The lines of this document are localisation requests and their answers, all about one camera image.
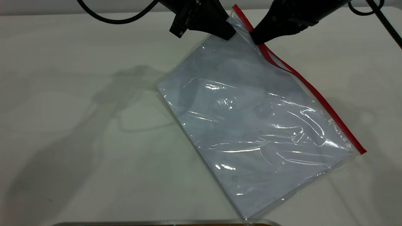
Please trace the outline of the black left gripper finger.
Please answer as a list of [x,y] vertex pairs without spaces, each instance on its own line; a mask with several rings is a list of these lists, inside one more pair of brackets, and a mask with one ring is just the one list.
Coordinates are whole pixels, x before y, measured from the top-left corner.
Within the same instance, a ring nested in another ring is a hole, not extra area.
[[193,14],[191,30],[205,32],[223,40],[230,40],[236,30],[227,22],[228,14],[216,8],[203,8]]

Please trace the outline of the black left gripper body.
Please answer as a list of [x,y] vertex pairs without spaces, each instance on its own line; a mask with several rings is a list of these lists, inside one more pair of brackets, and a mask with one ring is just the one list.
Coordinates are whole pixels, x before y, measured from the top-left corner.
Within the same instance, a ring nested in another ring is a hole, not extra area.
[[219,0],[160,0],[163,6],[175,14],[174,21],[206,17],[212,21],[226,21],[225,12]]

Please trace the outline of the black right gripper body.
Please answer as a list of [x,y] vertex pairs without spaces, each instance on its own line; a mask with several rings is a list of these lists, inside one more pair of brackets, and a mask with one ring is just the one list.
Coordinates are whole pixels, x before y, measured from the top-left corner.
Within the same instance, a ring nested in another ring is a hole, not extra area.
[[349,0],[274,0],[266,15],[268,27],[281,27],[287,22],[312,27]]

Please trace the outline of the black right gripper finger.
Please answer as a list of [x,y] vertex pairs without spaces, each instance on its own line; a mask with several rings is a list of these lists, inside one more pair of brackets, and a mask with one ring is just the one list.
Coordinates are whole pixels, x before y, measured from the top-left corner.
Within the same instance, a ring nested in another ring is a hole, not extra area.
[[256,45],[266,43],[277,37],[295,35],[302,31],[302,25],[291,22],[274,22],[271,19],[261,21],[251,32],[251,38]]

